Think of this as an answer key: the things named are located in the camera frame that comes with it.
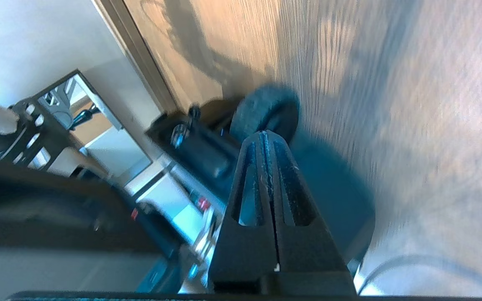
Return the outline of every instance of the black cable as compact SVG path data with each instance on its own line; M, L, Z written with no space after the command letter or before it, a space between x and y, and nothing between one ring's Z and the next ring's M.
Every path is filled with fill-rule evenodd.
M368 284L373 282L381 274L394 269L396 267L402 267L404 265L428 265L434 268L442 269L445 272L451 272L457 276L468 278L473 282L482 286L482 275L476 271L466 268L455 261L451 261L442 257L435 257L430 255L402 255L392 259L388 259L381 265L377 266L373 272L364 279L362 286L358 290L358 295L367 287Z

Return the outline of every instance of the white wall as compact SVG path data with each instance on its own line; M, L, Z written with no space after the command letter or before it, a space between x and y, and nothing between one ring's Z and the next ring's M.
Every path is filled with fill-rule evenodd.
M0 0L0 105L74 69L137 142L144 139L159 109L90 0Z

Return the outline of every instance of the wire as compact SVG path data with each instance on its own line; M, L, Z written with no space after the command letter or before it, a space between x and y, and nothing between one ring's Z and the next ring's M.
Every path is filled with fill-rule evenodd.
M362 293L368 284L373 282L373 280L375 280L377 277L381 276L381 274L404 265L428 265L431 267L440 268L446 272L456 274L457 276L468 278L469 280L472 280L482 286L481 274L472 269L466 268L455 261L429 255L402 255L389 259L377 266L377 268L375 268L373 272L371 272L364 279L362 286L360 286L360 289L358 289L358 295Z

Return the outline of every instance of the wooden floor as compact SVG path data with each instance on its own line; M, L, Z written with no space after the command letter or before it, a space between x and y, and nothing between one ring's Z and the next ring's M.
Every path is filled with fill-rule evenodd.
M482 0L126 4L182 108L298 92L300 132L375 207L380 290L482 296Z

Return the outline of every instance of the black wheel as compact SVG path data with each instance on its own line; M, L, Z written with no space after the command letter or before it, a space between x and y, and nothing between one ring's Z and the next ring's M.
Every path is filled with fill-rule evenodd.
M299 122L299 99L288 88L266 84L239 103L233 114L230 135L243 142L248 136L271 130L287 143L293 139Z

